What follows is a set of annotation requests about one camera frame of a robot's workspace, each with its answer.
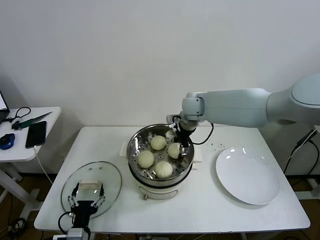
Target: stainless steel steamer basket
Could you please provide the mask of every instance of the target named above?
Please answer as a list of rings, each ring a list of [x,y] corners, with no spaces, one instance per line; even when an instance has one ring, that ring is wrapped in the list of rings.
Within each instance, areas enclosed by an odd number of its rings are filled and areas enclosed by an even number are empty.
[[[151,139],[161,135],[165,137],[166,146],[162,150],[153,150],[150,146]],[[164,189],[170,188],[182,180],[184,180],[192,168],[192,161],[195,155],[195,149],[190,142],[189,147],[186,148],[186,155],[179,159],[173,159],[168,155],[168,147],[174,143],[174,133],[167,124],[154,124],[140,129],[131,139],[128,144],[126,155],[129,162],[129,168],[132,175],[142,184]],[[154,156],[154,164],[150,168],[141,168],[138,165],[138,155],[141,151],[149,150]],[[157,178],[155,172],[155,165],[160,161],[167,161],[173,167],[173,174],[168,178]]]

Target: black cable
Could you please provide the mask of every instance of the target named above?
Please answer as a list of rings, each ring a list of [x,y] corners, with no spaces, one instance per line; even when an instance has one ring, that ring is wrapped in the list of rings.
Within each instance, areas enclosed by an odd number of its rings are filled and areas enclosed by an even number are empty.
[[[307,239],[311,240],[311,238],[310,238],[310,237],[308,237],[308,235],[307,235],[307,234],[305,234],[303,231],[299,230],[299,232],[300,232],[300,233],[302,233],[302,234],[303,234]]]
[[[66,212],[63,213],[63,214],[59,217],[59,219],[58,219],[58,227],[59,227],[60,231],[61,231],[63,234],[67,234],[67,233],[66,233],[65,230],[62,229],[62,227],[61,227],[61,225],[60,225],[60,221],[61,221],[61,219],[62,219],[62,217],[63,217],[64,215],[71,214],[71,213],[72,213],[72,211],[66,211]]]
[[[22,115],[22,116],[18,116],[18,113],[19,113],[19,111],[20,111],[21,109],[28,109],[29,112],[26,113],[26,114],[24,114],[24,115]],[[23,107],[20,107],[20,108],[16,111],[14,118],[15,118],[15,119],[16,119],[16,118],[20,118],[20,119],[21,119],[21,118],[23,118],[24,116],[27,116],[29,113],[31,113],[31,108],[30,108],[30,107],[27,107],[27,106],[23,106]]]
[[[26,114],[24,114],[24,115],[22,115],[22,116],[18,116],[18,113],[19,113],[19,111],[20,111],[21,109],[28,109],[29,112],[27,112]],[[6,119],[4,120],[4,122],[12,123],[15,119],[18,119],[18,118],[21,119],[21,118],[23,118],[24,116],[27,116],[27,115],[30,114],[30,113],[31,113],[31,108],[30,108],[30,107],[27,107],[27,106],[20,107],[20,108],[16,111],[14,117],[8,117],[8,118],[6,118]]]
[[[214,128],[215,128],[213,123],[210,123],[210,124],[211,124],[211,131],[209,133],[209,136],[203,142],[200,142],[200,143],[191,141],[194,145],[201,145],[201,144],[204,144],[206,141],[208,141],[208,139],[211,137],[211,134],[212,134],[212,132],[214,131]]]
[[[318,162],[319,162],[319,156],[320,156],[318,146],[317,146],[312,140],[309,140],[309,143],[311,143],[311,144],[315,147],[315,149],[316,149],[316,151],[317,151],[317,157],[316,157],[316,161],[315,161],[313,167],[311,168],[311,170],[309,171],[308,175],[309,175],[309,174],[315,169],[315,167],[317,166],[317,164],[318,164]]]
[[[295,150],[296,150],[298,147],[299,147],[298,144],[295,145],[294,149],[293,149],[292,152],[290,153],[290,156],[291,156],[291,157],[288,159],[288,162],[287,162],[286,165],[285,165],[285,169],[284,169],[284,171],[283,171],[284,174],[286,173],[287,168],[288,168],[288,166],[289,166],[289,163],[291,162],[292,154],[294,154]]]
[[[175,118],[181,119],[181,117],[179,115],[173,115],[172,116],[172,123],[175,122]]]
[[[27,222],[24,218],[19,217],[11,222],[8,226],[8,235],[10,239],[16,239],[26,229]]]
[[[317,131],[310,130],[303,138],[301,138],[296,144],[301,145],[309,140],[311,140],[315,135],[317,135]]]

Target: laptop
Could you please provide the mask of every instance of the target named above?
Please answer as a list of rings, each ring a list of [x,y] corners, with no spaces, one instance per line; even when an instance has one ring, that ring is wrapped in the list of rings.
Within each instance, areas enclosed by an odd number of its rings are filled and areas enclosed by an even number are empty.
[[[9,113],[10,113],[10,110],[8,108],[8,105],[6,104],[4,96],[0,91],[0,124],[4,119],[6,119]]]

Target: floor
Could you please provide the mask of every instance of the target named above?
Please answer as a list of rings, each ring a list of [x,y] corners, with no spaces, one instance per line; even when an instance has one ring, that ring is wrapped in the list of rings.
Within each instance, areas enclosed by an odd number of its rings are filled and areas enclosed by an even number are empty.
[[[292,179],[289,181],[290,184],[294,185],[298,182],[298,179]],[[19,183],[25,190],[28,192],[34,188],[40,188],[40,194],[38,196],[39,201],[44,201],[47,193],[50,189],[50,183],[45,178],[45,176],[25,176],[23,180]],[[309,191],[310,186],[305,181],[301,181],[298,184],[293,186],[295,191]],[[302,231],[285,231],[272,240],[320,240],[320,201],[318,200],[303,200],[301,204],[306,211],[310,221],[311,227],[304,229]],[[22,211],[24,205],[17,198],[12,197],[11,194],[7,194],[3,202],[0,204],[0,240],[9,240],[9,237],[6,236],[8,231],[6,226],[8,226],[8,218],[10,217],[10,222],[18,218],[20,212]],[[27,229],[22,232],[22,234],[17,238],[18,240],[44,240],[53,235],[59,234],[54,231],[44,231],[43,236],[42,232],[36,230],[33,227],[33,222],[37,216],[37,212],[33,212],[30,216],[30,220],[27,222]],[[248,240],[257,235],[261,236],[263,233],[250,233],[247,234]],[[97,234],[96,240],[137,240],[140,236],[139,234],[124,234],[124,235],[108,235],[108,234]],[[169,240],[241,240],[239,233],[228,233],[228,234],[188,234],[188,235],[152,235],[153,237],[167,237]]]

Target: green knife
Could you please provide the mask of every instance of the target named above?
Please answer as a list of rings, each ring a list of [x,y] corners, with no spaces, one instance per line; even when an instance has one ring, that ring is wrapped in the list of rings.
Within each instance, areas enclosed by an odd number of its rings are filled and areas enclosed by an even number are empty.
[[[18,129],[24,129],[24,128],[27,128],[29,127],[31,124],[33,123],[36,123],[36,122],[39,122],[41,119],[43,119],[45,116],[48,116],[49,114],[51,114],[51,112],[48,112],[46,114],[43,114],[41,116],[37,116],[35,118],[31,118],[27,121],[23,121],[23,122],[15,122],[13,125],[12,125],[12,129],[14,130],[18,130]]]

